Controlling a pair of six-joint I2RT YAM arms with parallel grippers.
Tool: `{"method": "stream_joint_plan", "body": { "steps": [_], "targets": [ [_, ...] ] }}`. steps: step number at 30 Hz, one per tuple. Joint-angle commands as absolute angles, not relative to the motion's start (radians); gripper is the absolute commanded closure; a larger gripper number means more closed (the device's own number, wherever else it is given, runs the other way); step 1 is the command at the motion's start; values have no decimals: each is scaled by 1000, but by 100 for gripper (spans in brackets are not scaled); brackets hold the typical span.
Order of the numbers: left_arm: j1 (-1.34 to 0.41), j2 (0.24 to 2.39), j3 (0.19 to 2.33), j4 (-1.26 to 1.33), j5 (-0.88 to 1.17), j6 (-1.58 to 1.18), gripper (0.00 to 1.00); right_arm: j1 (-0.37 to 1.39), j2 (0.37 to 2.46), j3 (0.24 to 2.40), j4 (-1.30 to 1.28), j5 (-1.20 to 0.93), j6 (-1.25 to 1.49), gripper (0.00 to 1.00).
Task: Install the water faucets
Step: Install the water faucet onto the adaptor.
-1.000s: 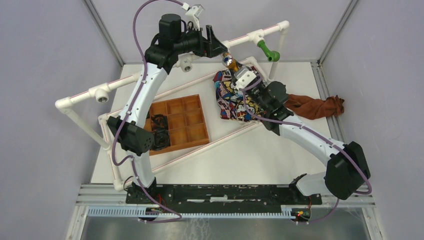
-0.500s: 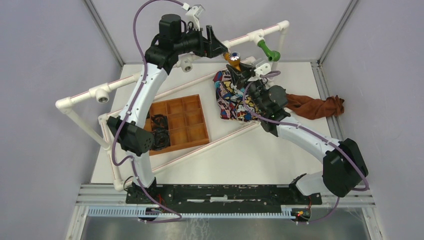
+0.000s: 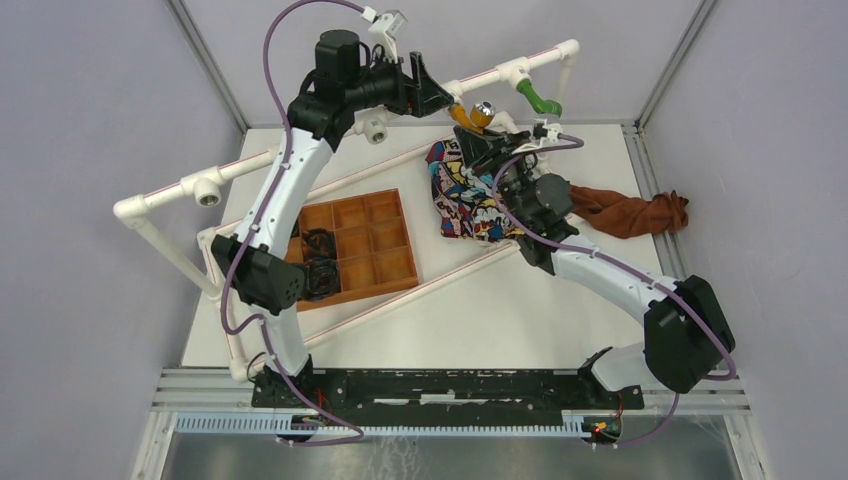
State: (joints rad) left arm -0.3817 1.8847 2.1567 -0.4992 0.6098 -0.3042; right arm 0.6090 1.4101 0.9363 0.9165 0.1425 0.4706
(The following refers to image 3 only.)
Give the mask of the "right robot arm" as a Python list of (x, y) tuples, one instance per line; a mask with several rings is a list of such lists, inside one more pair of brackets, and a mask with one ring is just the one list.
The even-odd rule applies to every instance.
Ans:
[(540, 126), (519, 133), (456, 126), (453, 133), (464, 166), (490, 177), (496, 208), (521, 230), (517, 242), (527, 263), (588, 288), (643, 329), (641, 341), (587, 361), (590, 373), (577, 382), (585, 405), (602, 408), (618, 391), (645, 383), (686, 394), (703, 380), (736, 377), (735, 339), (710, 283), (651, 273), (604, 252), (566, 219), (577, 209), (572, 184), (525, 163), (531, 155), (578, 149), (583, 140), (558, 133), (545, 145)]

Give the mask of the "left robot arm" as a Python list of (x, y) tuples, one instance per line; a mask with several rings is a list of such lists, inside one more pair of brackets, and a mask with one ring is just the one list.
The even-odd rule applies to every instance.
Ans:
[(229, 236), (218, 235), (211, 252), (225, 273), (221, 311), (236, 293), (248, 306), (246, 322), (259, 326), (270, 367), (281, 376), (276, 392), (293, 407), (313, 397), (313, 378), (296, 304), (305, 272), (286, 261), (291, 233), (308, 193), (338, 151), (358, 112), (382, 107), (399, 116), (423, 118), (447, 108), (453, 96), (427, 71), (418, 51), (407, 59), (361, 59), (359, 36), (324, 32), (315, 46), (315, 66), (283, 113), (281, 147), (245, 219)]

